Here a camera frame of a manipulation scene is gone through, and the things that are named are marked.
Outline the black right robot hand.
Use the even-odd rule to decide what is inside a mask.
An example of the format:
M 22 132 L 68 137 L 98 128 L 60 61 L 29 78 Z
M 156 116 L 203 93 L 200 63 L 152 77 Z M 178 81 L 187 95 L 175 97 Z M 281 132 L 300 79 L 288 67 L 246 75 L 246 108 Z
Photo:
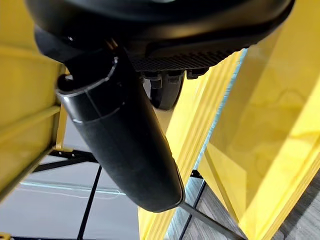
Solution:
M 184 184 L 154 108 L 175 103 L 181 77 L 270 35 L 292 0 L 28 0 L 39 51 L 69 70 L 56 94 L 110 178 L 161 213 Z

